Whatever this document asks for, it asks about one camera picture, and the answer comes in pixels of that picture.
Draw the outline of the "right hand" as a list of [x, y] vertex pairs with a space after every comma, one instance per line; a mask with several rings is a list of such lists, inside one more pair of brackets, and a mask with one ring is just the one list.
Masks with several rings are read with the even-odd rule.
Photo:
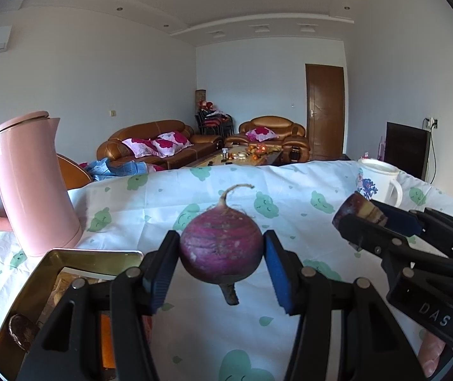
[[446, 343], [430, 332], [426, 332], [417, 355], [425, 377], [430, 378], [436, 371]]

